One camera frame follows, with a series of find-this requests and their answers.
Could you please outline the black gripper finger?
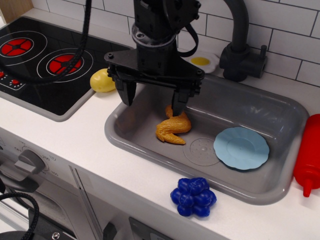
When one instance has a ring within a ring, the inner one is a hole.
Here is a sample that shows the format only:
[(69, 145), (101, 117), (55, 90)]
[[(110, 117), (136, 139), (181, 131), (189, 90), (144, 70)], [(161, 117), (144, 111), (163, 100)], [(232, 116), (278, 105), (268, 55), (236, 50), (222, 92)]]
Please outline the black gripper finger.
[(184, 111), (190, 97), (189, 90), (174, 90), (171, 109), (173, 116), (180, 116)]
[(136, 95), (137, 82), (134, 77), (114, 77), (115, 88), (125, 105), (132, 105)]

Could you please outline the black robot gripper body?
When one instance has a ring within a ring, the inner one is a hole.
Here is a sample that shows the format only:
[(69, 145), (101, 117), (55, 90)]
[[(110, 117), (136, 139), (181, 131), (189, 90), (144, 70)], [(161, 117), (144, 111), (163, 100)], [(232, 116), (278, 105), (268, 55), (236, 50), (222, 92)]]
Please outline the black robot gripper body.
[(151, 84), (174, 90), (187, 90), (190, 97), (200, 93), (205, 73), (179, 56), (176, 43), (167, 47), (112, 51), (104, 56), (108, 74), (135, 78), (136, 83)]

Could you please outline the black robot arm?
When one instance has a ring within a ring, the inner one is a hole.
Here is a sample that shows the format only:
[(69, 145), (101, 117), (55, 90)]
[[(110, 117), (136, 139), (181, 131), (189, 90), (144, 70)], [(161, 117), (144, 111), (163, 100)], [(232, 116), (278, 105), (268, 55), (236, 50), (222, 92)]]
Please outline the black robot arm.
[(187, 62), (177, 49), (177, 34), (187, 29), (198, 43), (191, 22), (199, 18), (198, 0), (135, 0), (132, 39), (136, 48), (105, 55), (108, 76), (121, 100), (133, 103), (137, 83), (173, 89), (173, 116), (182, 114), (189, 98), (199, 94), (205, 72)]

